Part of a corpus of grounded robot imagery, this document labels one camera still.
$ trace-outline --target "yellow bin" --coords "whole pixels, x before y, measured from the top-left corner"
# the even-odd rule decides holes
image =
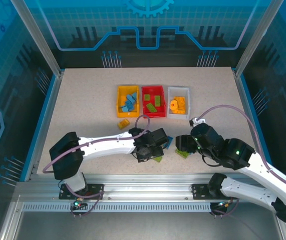
[[[126,95],[136,93],[136,102],[134,110],[123,112],[121,106],[125,105]],[[139,116],[139,88],[137,85],[118,86],[117,88],[117,101],[116,101],[116,114],[118,118],[137,118]]]

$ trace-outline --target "glass panel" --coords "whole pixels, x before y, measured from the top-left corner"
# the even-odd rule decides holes
[[[274,166],[286,174],[286,0],[244,71]]]
[[[49,87],[45,76],[52,72],[16,10],[0,1],[0,228]]]
[[[62,68],[236,66],[270,0],[27,0]]]

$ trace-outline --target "gear logo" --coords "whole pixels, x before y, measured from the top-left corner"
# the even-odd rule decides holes
[[[169,5],[173,3],[174,0],[125,0],[127,10],[147,18],[151,15],[156,17],[157,14],[163,14],[163,10],[169,10]]]
[[[5,24],[11,18],[12,13],[10,0],[0,0],[0,23]]]

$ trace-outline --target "speckled tabletop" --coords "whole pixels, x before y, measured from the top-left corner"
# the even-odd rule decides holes
[[[79,137],[102,137],[115,135],[134,127],[135,118],[128,118],[130,125],[119,130],[116,117],[118,85],[163,85],[165,99],[168,86],[190,88],[190,118],[200,116],[208,108],[230,104],[243,109],[233,78],[228,67],[162,67],[162,68],[86,68],[66,69],[46,137],[38,167],[49,163],[49,149],[66,133],[76,132]],[[217,109],[205,116],[223,138],[239,138],[253,146],[249,126],[245,118],[232,109]],[[138,127],[145,127],[141,120]],[[81,171],[87,174],[191,174],[232,172],[227,168],[205,165],[199,154],[183,159],[174,151],[175,136],[189,134],[187,120],[152,118],[150,130],[164,128],[174,140],[160,163],[154,160],[137,163],[130,154],[116,154],[85,161]]]

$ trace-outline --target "white bin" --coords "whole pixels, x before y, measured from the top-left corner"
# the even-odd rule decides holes
[[[170,109],[170,103],[174,97],[185,97],[185,114],[175,114]],[[189,120],[191,112],[189,88],[180,86],[169,86],[167,94],[167,118]]]

